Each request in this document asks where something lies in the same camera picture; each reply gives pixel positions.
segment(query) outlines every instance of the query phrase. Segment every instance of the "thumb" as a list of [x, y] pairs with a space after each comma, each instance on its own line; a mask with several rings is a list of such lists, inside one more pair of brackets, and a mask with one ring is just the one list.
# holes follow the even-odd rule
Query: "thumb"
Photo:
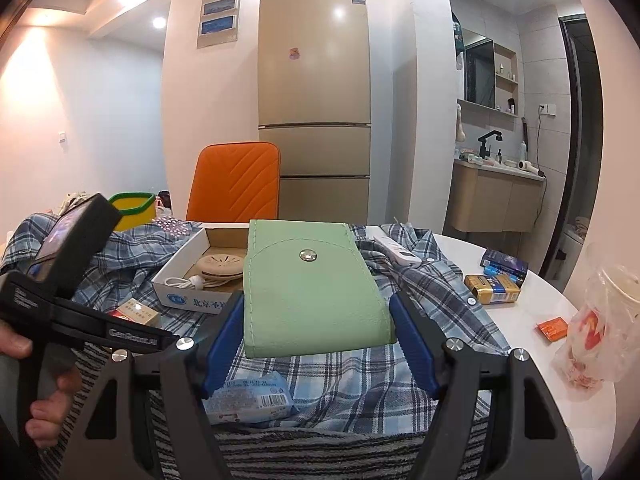
[[14, 332], [6, 322], [0, 319], [0, 354], [14, 359], [23, 359], [31, 354], [30, 339]]

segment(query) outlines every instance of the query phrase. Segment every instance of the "beige round device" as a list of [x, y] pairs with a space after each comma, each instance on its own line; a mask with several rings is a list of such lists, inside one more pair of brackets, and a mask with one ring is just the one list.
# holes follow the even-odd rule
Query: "beige round device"
[[236, 280], [242, 278], [244, 258], [233, 254], [210, 254], [196, 263], [196, 270], [205, 280]]

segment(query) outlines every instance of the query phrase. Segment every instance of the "metal screw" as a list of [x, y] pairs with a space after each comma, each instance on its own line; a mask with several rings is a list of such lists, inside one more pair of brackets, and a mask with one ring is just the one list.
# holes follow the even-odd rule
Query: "metal screw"
[[513, 351], [513, 356], [518, 361], [528, 361], [530, 357], [529, 352], [527, 352], [524, 348], [516, 348]]
[[314, 262], [318, 254], [312, 249], [304, 249], [300, 251], [300, 259], [304, 262]]
[[460, 352], [465, 347], [465, 344], [457, 337], [451, 337], [447, 339], [447, 348], [454, 352]]
[[188, 350], [189, 348], [193, 348], [194, 344], [193, 339], [190, 337], [181, 337], [175, 342], [175, 346], [178, 350]]
[[111, 360], [116, 363], [123, 362], [127, 357], [129, 357], [129, 352], [127, 352], [125, 349], [116, 350], [113, 354], [111, 354]]

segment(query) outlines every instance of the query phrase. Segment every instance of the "green rim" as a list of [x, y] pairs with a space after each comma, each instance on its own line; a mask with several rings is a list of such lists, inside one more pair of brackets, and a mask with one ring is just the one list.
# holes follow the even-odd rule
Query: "green rim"
[[153, 193], [118, 193], [113, 195], [110, 199], [110, 203], [114, 203], [116, 200], [121, 198], [146, 198], [146, 202], [138, 207], [133, 207], [131, 209], [119, 209], [121, 215], [129, 216], [129, 215], [137, 215], [142, 213], [145, 209], [147, 209], [153, 202], [156, 201], [156, 196]]

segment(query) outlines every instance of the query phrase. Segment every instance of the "bathroom vanity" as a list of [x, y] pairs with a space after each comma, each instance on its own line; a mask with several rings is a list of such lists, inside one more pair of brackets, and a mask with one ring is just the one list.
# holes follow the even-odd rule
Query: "bathroom vanity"
[[447, 222], [462, 232], [530, 232], [544, 178], [508, 166], [455, 160]]

